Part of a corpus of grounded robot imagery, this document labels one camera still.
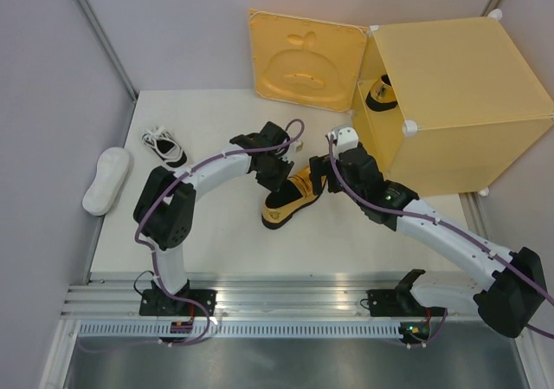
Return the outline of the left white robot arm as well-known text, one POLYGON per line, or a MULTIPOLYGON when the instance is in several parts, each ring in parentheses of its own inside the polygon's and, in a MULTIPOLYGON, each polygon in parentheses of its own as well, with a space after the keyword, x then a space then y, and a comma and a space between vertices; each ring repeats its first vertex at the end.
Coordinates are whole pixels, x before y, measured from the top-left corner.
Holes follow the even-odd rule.
POLYGON ((277 191, 293 169, 293 155, 301 146, 303 120, 297 134, 267 122, 258 133, 232 138, 220 152, 171 172, 162 166, 151 171, 133 211, 138 224, 134 241, 151 257, 153 281, 161 291, 158 305, 168 315, 183 314, 192 300, 184 269, 183 243, 191 233, 196 203, 209 192, 253 173, 258 185, 277 191))

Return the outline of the black white sneaker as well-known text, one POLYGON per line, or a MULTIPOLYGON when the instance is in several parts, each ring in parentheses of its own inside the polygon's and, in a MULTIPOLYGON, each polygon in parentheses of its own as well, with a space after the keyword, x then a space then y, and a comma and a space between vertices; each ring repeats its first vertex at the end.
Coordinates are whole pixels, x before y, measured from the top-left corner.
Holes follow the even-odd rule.
POLYGON ((156 126, 144 131, 141 140, 163 164, 170 168, 178 168, 188 161, 184 149, 164 126, 156 126))

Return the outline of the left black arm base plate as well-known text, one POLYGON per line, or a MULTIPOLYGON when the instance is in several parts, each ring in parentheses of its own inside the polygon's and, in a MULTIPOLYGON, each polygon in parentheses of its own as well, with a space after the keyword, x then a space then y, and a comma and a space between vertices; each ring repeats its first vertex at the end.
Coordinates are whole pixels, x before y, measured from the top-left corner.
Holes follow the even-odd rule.
MULTIPOLYGON (((216 306, 216 291, 214 289, 192 289, 182 298, 191 299, 201 304, 213 315, 216 306)), ((205 317, 205 313, 195 304, 171 299, 161 289, 147 289, 143 292, 139 306, 140 316, 150 317, 205 317)))

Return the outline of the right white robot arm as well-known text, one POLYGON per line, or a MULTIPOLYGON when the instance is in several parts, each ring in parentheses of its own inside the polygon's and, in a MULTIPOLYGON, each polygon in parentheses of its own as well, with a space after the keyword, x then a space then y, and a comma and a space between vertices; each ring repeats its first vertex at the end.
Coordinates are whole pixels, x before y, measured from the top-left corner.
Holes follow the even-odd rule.
POLYGON ((410 188, 384 179, 357 132, 343 126, 326 136, 328 153, 309 160, 315 193, 347 194, 370 219, 425 244, 479 286, 467 307, 509 338, 531 329, 544 301, 552 302, 539 255, 509 250, 447 220, 410 188))

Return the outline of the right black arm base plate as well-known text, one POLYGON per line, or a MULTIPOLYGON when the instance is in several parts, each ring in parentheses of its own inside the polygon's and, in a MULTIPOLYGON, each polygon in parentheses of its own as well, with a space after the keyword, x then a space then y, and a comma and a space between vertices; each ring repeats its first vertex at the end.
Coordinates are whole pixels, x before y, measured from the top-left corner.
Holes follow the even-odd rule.
POLYGON ((394 289, 369 289, 366 294, 371 317, 406 317, 409 314, 402 297, 394 289))

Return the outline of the gold loafer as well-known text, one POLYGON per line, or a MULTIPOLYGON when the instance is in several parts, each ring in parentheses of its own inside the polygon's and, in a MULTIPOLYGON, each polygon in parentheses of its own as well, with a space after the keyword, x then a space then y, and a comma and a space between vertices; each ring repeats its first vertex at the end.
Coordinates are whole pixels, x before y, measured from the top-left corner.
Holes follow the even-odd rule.
POLYGON ((306 166, 289 177, 278 191, 267 195, 261 210, 261 222, 267 229, 277 230, 320 196, 313 191, 311 169, 306 166))
POLYGON ((396 94, 388 75, 382 75, 372 84, 365 104, 374 112, 385 112, 397 106, 396 94))

